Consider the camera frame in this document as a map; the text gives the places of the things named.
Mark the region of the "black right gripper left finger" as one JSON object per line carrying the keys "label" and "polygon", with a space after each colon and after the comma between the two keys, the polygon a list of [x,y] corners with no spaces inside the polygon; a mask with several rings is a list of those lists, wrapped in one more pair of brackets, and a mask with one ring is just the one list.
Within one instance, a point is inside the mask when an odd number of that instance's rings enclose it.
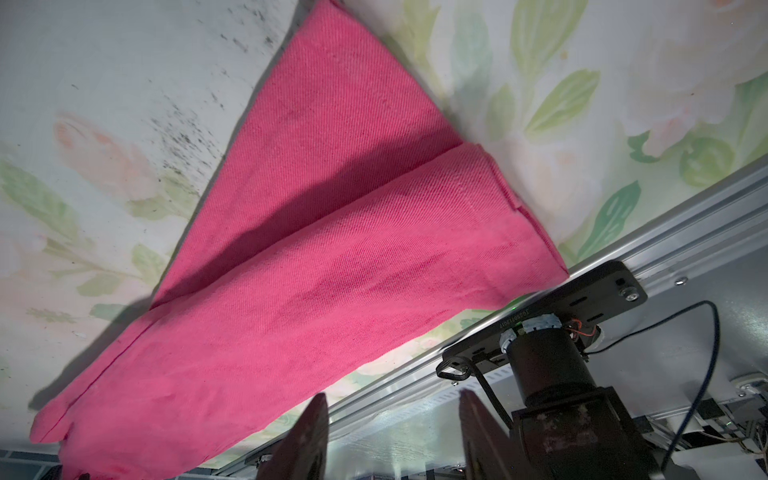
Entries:
{"label": "black right gripper left finger", "polygon": [[315,395],[272,457],[258,468],[257,480],[321,480],[325,476],[329,416],[326,395]]}

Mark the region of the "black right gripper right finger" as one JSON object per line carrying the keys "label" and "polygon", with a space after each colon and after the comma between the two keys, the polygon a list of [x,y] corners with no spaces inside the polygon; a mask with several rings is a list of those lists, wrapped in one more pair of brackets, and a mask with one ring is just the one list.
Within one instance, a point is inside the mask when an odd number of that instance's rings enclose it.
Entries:
{"label": "black right gripper right finger", "polygon": [[459,419],[467,479],[527,479],[511,439],[471,390],[462,390]]}

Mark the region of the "pink long pants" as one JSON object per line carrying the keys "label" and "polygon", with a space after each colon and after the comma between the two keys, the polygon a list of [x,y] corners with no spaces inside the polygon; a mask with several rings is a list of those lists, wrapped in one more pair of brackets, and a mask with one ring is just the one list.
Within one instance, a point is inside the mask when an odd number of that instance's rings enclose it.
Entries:
{"label": "pink long pants", "polygon": [[36,415],[64,475],[167,479],[461,311],[567,270],[494,159],[319,1],[162,280]]}

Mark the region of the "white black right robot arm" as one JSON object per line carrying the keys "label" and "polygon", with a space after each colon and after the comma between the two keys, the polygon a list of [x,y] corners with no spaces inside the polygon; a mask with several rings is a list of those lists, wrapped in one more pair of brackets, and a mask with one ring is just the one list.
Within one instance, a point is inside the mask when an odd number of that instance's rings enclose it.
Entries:
{"label": "white black right robot arm", "polygon": [[524,409],[504,411],[477,363],[455,356],[437,374],[473,376],[492,406],[463,390],[459,419],[468,479],[661,479],[657,463],[612,388],[595,384],[571,338],[552,316],[505,330],[502,353]]}

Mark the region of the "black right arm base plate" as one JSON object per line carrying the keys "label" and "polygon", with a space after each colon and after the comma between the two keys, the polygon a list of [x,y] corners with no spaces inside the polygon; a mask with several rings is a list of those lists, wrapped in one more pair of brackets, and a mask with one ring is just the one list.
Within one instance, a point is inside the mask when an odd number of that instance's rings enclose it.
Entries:
{"label": "black right arm base plate", "polygon": [[461,382],[472,373],[462,365],[469,359],[484,373],[508,363],[501,351],[502,333],[525,321],[553,314],[568,328],[590,333],[601,322],[643,304],[648,294],[639,280],[618,260],[607,261],[563,285],[490,316],[490,323],[448,347],[436,367],[444,380]]}

